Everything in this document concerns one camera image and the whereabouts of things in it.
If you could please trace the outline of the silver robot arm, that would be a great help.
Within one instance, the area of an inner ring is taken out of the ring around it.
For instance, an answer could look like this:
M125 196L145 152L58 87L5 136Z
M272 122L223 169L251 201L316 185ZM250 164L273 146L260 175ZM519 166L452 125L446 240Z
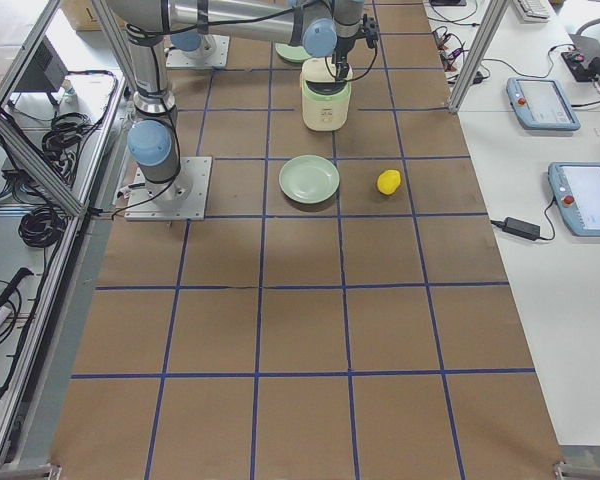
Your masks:
M139 120L127 147L145 178L150 199L174 201L191 188L176 133L177 106L162 51L166 36L212 33L290 46L331 57L337 82L350 81L349 52L359 40L375 47L377 22L361 1L111 1L126 23Z

